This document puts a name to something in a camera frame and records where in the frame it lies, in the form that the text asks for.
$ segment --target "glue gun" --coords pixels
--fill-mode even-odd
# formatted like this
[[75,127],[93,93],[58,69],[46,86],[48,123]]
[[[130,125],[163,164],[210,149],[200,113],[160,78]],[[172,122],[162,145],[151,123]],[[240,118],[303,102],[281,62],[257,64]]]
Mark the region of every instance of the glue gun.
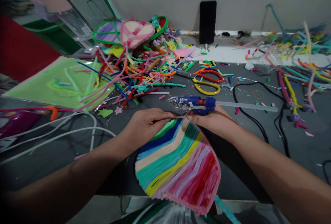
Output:
[[200,96],[174,96],[170,98],[169,102],[172,102],[174,105],[181,109],[192,110],[198,115],[208,115],[209,112],[215,110],[216,105],[264,110],[270,112],[278,111],[277,107],[269,107],[248,103],[220,102],[216,101],[215,98],[210,96],[206,97],[206,99],[202,99]]

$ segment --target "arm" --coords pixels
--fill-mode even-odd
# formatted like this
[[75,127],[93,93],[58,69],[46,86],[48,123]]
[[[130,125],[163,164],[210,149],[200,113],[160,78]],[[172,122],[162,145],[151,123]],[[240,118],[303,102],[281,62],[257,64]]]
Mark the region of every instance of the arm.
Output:
[[152,139],[172,117],[160,109],[137,111],[115,138],[13,193],[9,197],[12,210],[32,223],[65,223],[87,204],[122,160]]
[[331,187],[324,181],[240,127],[221,106],[208,116],[188,119],[236,147],[291,223],[329,223]]

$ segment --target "scissors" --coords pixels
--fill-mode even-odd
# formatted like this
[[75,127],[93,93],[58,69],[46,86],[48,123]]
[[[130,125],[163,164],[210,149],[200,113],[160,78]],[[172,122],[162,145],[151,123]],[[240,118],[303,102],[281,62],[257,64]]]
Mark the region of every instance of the scissors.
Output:
[[[208,76],[205,76],[203,74],[205,73],[211,73],[211,74],[214,74],[216,75],[219,79],[213,79],[211,77],[208,77]],[[215,83],[222,83],[223,82],[223,76],[221,74],[219,74],[217,71],[213,71],[213,70],[204,70],[204,71],[201,71],[199,72],[198,74],[193,74],[193,73],[189,73],[189,72],[184,72],[184,71],[179,71],[177,70],[176,71],[176,74],[180,75],[180,76],[184,76],[186,78],[190,78],[192,79],[192,81],[195,83],[195,88],[201,92],[202,94],[204,95],[216,95],[218,93],[220,93],[221,91],[221,87]],[[214,82],[214,83],[210,83],[210,82],[205,82],[205,81],[199,81],[196,79],[196,77],[203,77],[204,79],[207,79],[211,82]],[[214,92],[208,92],[208,91],[205,91],[203,89],[200,88],[199,84],[204,84],[204,85],[209,85],[209,86],[212,86],[212,87],[215,87],[217,90],[214,91]]]

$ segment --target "pink heart craft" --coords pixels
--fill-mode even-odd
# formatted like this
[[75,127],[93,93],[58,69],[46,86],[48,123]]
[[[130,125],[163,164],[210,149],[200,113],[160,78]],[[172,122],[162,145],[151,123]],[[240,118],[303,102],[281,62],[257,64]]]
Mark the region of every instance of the pink heart craft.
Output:
[[174,119],[139,151],[136,177],[151,198],[169,199],[197,214],[209,212],[221,168],[209,141],[187,119]]
[[147,41],[155,33],[153,24],[145,21],[127,20],[121,25],[121,44],[134,49]]

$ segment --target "hand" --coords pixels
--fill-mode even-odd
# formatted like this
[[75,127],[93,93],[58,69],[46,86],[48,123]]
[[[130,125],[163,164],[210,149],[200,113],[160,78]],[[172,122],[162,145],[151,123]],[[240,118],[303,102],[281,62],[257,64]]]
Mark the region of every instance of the hand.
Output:
[[139,110],[134,113],[118,137],[122,142],[127,142],[133,152],[150,141],[171,118],[175,117],[174,114],[158,108]]
[[208,115],[197,115],[190,111],[186,114],[186,118],[227,140],[229,140],[231,132],[239,127],[239,124],[232,119],[221,105],[216,105],[215,110]]

